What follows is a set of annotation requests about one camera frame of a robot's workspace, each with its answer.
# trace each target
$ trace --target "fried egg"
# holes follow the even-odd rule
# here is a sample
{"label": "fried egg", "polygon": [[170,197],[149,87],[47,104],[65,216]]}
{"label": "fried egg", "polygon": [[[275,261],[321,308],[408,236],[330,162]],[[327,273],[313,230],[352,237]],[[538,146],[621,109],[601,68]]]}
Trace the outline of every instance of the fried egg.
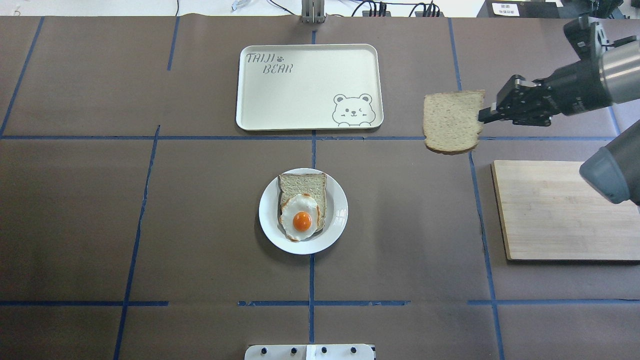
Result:
{"label": "fried egg", "polygon": [[304,240],[313,235],[319,219],[320,207],[307,193],[299,193],[282,204],[280,224],[291,241]]}

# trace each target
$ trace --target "white floor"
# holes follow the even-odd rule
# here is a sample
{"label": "white floor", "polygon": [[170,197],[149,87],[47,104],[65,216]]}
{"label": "white floor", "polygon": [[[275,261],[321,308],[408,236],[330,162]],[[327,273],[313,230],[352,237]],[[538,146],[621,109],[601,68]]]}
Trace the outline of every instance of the white floor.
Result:
{"label": "white floor", "polygon": [[[235,12],[234,0],[179,0],[179,15],[200,13],[203,15],[285,15],[286,12],[269,4],[267,0],[249,0]],[[300,0],[274,0],[276,3],[300,14]],[[388,0],[390,3],[414,3],[416,0]],[[638,19],[638,9],[631,0],[625,0],[620,10]],[[325,0],[326,13],[350,16],[359,0]],[[484,0],[438,0],[435,3],[447,17],[476,17]],[[368,9],[365,4],[361,9]],[[412,6],[389,5],[387,10],[394,17],[406,17]],[[175,15],[177,0],[0,0],[0,15],[7,16],[167,16]]]}

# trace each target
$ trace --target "wooden cutting board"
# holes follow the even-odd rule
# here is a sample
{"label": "wooden cutting board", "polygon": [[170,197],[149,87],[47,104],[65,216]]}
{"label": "wooden cutting board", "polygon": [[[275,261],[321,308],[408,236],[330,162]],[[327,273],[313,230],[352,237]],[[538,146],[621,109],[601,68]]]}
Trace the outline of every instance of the wooden cutting board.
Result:
{"label": "wooden cutting board", "polygon": [[640,213],[611,204],[578,173],[579,161],[493,162],[507,258],[640,260]]}

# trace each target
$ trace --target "egg yolk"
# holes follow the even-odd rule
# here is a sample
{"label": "egg yolk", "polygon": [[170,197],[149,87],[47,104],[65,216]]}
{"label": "egg yolk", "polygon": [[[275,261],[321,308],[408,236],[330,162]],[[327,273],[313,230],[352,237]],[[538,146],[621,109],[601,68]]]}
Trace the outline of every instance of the egg yolk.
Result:
{"label": "egg yolk", "polygon": [[307,231],[311,227],[311,215],[306,211],[300,211],[293,217],[293,227],[298,231]]}

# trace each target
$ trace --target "bear face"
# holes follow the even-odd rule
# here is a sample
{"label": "bear face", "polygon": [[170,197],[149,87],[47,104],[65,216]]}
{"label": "bear face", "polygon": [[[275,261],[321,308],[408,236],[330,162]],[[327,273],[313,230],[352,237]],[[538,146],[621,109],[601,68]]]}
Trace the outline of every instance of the bear face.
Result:
{"label": "bear face", "polygon": [[373,120],[376,120],[376,113],[373,112],[371,101],[369,94],[362,94],[359,97],[336,95],[333,98],[335,103],[333,121],[338,123],[338,126],[371,125]]}

